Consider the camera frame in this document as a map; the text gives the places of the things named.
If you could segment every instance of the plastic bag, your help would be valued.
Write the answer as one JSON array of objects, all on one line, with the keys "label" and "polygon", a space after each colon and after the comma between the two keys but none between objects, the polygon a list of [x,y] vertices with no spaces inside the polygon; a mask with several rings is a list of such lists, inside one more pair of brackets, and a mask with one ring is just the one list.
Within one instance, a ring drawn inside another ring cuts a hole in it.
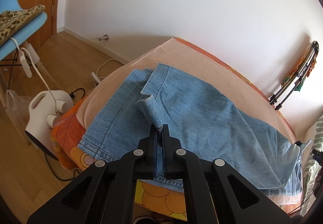
[{"label": "plastic bag", "polygon": [[33,100],[32,97],[19,96],[13,90],[7,90],[5,94],[7,101],[6,112],[17,129],[21,137],[29,142],[28,137],[25,134],[25,128],[29,121],[29,103]]}]

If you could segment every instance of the orange fabric edge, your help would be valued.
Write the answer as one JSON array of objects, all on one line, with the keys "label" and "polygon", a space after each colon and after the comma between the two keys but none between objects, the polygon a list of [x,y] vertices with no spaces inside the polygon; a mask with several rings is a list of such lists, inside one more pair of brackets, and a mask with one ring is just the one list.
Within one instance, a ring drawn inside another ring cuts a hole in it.
[{"label": "orange fabric edge", "polygon": [[[249,86],[251,86],[256,92],[258,92],[267,102],[269,102],[268,98],[253,84],[251,83],[248,79],[246,79],[242,74],[240,74],[239,72],[237,72],[236,70],[234,70],[232,67],[230,67],[229,65],[227,65],[226,63],[224,63],[223,61],[221,61],[220,59],[218,59],[217,57],[215,57],[214,55],[208,53],[207,51],[203,50],[202,48],[199,48],[196,45],[191,44],[188,41],[185,41],[182,38],[179,37],[174,37],[174,39],[176,39],[178,42],[189,46],[190,48],[194,49],[195,51],[198,51],[199,53],[207,56],[208,58],[212,59],[213,61],[217,62],[219,65],[225,67],[226,69],[230,70],[233,74],[235,74],[237,77],[241,78],[244,82],[246,82]],[[288,124],[287,120],[284,118],[284,116],[280,113],[280,111],[276,111],[279,116],[283,119],[283,121],[286,123],[286,125],[288,126],[288,128],[290,129],[290,131],[295,135],[294,130],[292,129],[292,127],[290,126],[290,124]]]}]

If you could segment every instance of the triangular cutout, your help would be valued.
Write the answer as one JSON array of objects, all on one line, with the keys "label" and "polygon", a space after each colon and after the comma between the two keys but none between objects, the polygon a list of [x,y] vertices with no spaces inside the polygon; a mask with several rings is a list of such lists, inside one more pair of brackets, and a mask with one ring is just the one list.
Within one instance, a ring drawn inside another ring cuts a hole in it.
[{"label": "triangular cutout", "polygon": [[238,200],[240,208],[245,209],[259,202],[259,198],[235,176],[229,175],[228,180],[235,197]]},{"label": "triangular cutout", "polygon": [[82,204],[91,181],[92,177],[86,177],[73,190],[71,190],[71,192],[69,192],[65,197],[62,198],[62,204],[74,210],[78,210]]}]

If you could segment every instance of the white knob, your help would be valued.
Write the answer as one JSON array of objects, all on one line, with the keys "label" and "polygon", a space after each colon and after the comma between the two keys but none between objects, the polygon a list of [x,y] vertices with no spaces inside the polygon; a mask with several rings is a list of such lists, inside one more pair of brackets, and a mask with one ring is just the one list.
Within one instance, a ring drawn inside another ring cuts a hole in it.
[{"label": "white knob", "polygon": [[49,114],[47,116],[47,119],[46,119],[47,120],[47,124],[49,125],[49,127],[53,128],[54,125],[57,123],[58,119],[59,118],[57,116],[55,116],[53,114]]},{"label": "white knob", "polygon": [[62,100],[56,100],[56,108],[62,114],[67,112],[67,104]]}]

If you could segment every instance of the blue denim garment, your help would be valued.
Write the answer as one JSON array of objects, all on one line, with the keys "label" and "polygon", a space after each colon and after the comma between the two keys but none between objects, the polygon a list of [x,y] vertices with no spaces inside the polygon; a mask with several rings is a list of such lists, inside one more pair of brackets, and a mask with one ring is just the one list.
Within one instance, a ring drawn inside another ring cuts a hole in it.
[{"label": "blue denim garment", "polygon": [[[96,115],[78,147],[113,161],[137,148],[168,124],[170,134],[199,158],[222,158],[267,196],[299,194],[301,148],[276,129],[252,118],[212,85],[176,68],[134,70]],[[158,149],[157,177],[147,182],[182,192],[182,181],[163,178]]]}]

